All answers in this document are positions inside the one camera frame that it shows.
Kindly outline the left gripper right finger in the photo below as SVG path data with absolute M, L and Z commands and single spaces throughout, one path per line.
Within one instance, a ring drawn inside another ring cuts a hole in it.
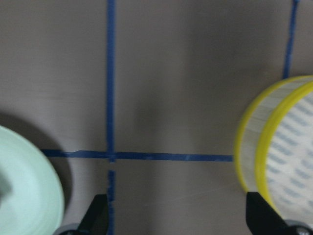
M 253 235 L 292 235 L 293 227 L 258 192 L 246 194 L 246 224 Z

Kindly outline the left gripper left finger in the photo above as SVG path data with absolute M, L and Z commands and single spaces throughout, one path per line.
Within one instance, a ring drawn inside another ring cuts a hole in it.
M 106 194 L 94 196 L 81 223 L 80 235 L 106 235 L 108 231 L 108 199 Z

